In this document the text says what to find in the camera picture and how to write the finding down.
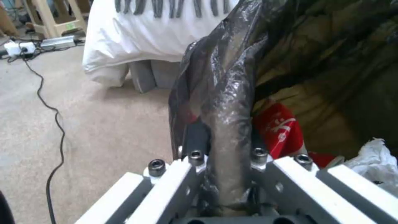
black cable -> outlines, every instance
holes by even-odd
[[[59,145],[59,151],[60,151],[60,155],[61,155],[61,162],[58,164],[58,166],[56,166],[53,171],[51,171],[48,179],[47,179],[47,183],[46,183],[46,196],[47,196],[47,205],[49,208],[49,213],[50,213],[50,219],[51,219],[51,223],[52,224],[56,224],[56,220],[55,220],[55,215],[54,215],[54,210],[53,210],[53,204],[51,201],[51,193],[50,193],[50,183],[51,183],[51,179],[53,178],[55,172],[64,164],[64,149],[63,149],[63,145],[64,145],[64,138],[65,138],[65,131],[62,128],[61,124],[59,123],[58,117],[60,115],[59,110],[56,107],[50,106],[46,103],[46,101],[42,98],[41,96],[41,90],[43,88],[44,85],[44,78],[43,76],[41,76],[39,73],[37,73],[35,70],[33,70],[29,64],[28,64],[28,60],[32,60],[34,59],[36,56],[40,55],[41,53],[43,53],[42,49],[40,49],[40,46],[36,46],[38,49],[39,48],[39,53],[37,54],[33,54],[33,57],[27,58],[27,56],[25,55],[25,51],[26,49],[24,49],[23,47],[20,46],[20,43],[18,43],[18,47],[21,49],[21,53],[20,53],[20,57],[22,58],[22,60],[25,62],[26,66],[29,68],[29,70],[31,72],[33,72],[36,76],[38,76],[40,78],[40,86],[37,89],[37,96],[39,97],[40,101],[43,103],[43,105],[45,107],[47,107],[48,109],[52,110],[55,112],[55,123],[57,124],[58,128],[61,130],[62,132],[62,137],[61,137],[61,141],[60,141],[60,145]],[[69,48],[65,48],[65,49],[57,49],[57,50],[44,50],[44,52],[50,52],[50,51],[59,51],[59,50],[66,50]]]

white power adapter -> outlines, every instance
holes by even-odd
[[[7,53],[9,56],[19,56],[21,54],[21,49],[25,48],[27,49],[24,53],[25,54],[33,54],[36,50],[36,46],[32,42],[26,42],[26,43],[6,43],[4,44],[4,48],[6,49]]]

red plastic bag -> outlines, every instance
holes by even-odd
[[[258,130],[274,159],[304,153],[307,150],[299,123],[288,108],[268,100],[267,108],[253,118]]]

beige carpet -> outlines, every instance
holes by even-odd
[[[171,161],[168,90],[139,94],[131,80],[107,89],[81,67],[82,47],[30,61],[45,78],[42,95],[59,108],[65,164],[51,195],[57,222],[74,223],[125,172],[155,158]],[[50,223],[45,185],[60,162],[54,112],[36,96],[39,78],[23,61],[0,61],[0,189],[18,224]]]

bolt head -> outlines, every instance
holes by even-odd
[[[200,166],[205,162],[205,157],[201,151],[193,150],[188,155],[188,161],[194,166]]]
[[[311,157],[309,157],[306,154],[298,154],[294,156],[294,160],[300,164],[302,167],[304,167],[306,170],[311,170],[312,168],[312,164],[313,164],[313,160],[311,159]]]
[[[263,148],[255,148],[251,152],[251,159],[255,163],[266,163],[268,157],[268,151]]]
[[[162,159],[154,159],[148,164],[149,175],[160,177],[166,172],[166,163]]]

